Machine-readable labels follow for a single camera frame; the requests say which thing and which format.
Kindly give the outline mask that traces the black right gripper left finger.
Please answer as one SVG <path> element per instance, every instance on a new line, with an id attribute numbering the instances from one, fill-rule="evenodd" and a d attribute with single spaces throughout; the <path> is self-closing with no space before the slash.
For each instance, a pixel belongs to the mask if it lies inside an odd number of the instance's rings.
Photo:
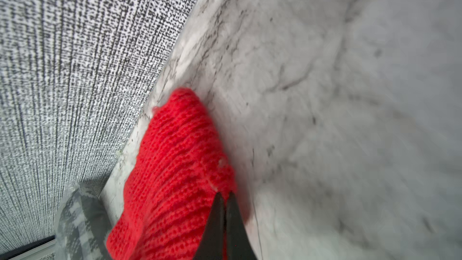
<path id="1" fill-rule="evenodd" d="M 223 260 L 225 243 L 225 200 L 217 193 L 194 260 Z"/>

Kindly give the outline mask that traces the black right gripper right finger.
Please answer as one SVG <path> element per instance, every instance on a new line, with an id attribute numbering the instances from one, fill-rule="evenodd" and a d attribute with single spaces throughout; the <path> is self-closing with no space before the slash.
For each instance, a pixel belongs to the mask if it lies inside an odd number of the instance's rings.
<path id="1" fill-rule="evenodd" d="M 229 260 L 257 260 L 233 193 L 226 203 L 226 253 Z"/>

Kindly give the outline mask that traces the red knitted scarf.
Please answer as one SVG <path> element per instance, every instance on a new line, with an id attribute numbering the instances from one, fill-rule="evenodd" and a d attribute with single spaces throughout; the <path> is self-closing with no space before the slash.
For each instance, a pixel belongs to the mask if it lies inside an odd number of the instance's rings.
<path id="1" fill-rule="evenodd" d="M 107 239 L 115 260 L 192 260 L 214 197 L 226 203 L 235 173 L 206 107 L 176 89 L 154 111 L 125 182 L 123 213 Z"/>

